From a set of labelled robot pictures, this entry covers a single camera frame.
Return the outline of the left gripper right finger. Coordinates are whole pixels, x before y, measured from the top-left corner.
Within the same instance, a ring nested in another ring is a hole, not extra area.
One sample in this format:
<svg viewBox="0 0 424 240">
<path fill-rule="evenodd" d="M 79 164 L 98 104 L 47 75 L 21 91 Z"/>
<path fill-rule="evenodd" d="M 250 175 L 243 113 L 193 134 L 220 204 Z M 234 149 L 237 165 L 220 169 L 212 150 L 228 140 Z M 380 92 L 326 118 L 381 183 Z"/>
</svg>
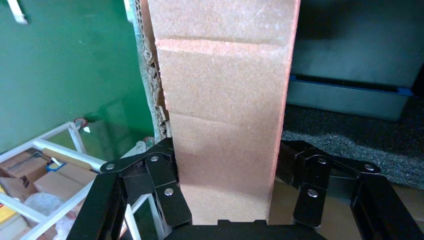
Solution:
<svg viewBox="0 0 424 240">
<path fill-rule="evenodd" d="M 293 212 L 296 223 L 321 226 L 327 196 L 350 202 L 362 175 L 379 175 L 376 164 L 331 155 L 303 140 L 281 140 L 276 176 L 299 191 Z"/>
</svg>

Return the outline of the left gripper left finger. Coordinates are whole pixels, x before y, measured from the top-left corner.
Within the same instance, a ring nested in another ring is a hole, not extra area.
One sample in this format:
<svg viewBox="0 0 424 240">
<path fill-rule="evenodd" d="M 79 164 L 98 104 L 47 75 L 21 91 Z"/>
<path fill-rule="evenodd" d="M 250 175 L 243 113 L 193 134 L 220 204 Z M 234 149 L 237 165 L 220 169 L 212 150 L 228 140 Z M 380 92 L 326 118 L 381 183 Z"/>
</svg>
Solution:
<svg viewBox="0 0 424 240">
<path fill-rule="evenodd" d="M 109 161 L 103 173 L 117 173 L 122 179 L 123 199 L 134 204 L 142 195 L 152 194 L 164 224 L 170 228 L 190 225 L 192 214 L 179 187 L 173 139 L 167 137 L 146 152 Z"/>
</svg>

